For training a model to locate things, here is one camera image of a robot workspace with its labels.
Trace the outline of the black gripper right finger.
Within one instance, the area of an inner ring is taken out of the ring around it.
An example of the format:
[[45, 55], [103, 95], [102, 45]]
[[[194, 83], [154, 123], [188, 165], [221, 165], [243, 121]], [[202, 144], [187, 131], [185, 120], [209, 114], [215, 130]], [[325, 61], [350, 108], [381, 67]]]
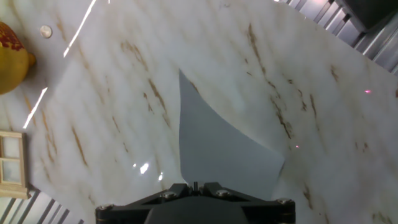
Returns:
[[241, 208], [249, 223], [295, 224], [295, 202], [289, 198], [262, 200], [226, 187], [218, 182], [198, 188], [200, 196], [220, 199]]

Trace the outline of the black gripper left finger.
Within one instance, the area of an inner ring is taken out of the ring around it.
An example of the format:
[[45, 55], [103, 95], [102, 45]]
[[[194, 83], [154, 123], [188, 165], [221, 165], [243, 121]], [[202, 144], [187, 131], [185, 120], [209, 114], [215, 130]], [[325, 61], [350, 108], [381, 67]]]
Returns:
[[149, 212], [156, 206], [192, 196], [194, 190], [194, 187], [187, 184], [173, 184], [169, 189], [127, 205], [100, 205], [95, 210], [96, 224], [144, 223]]

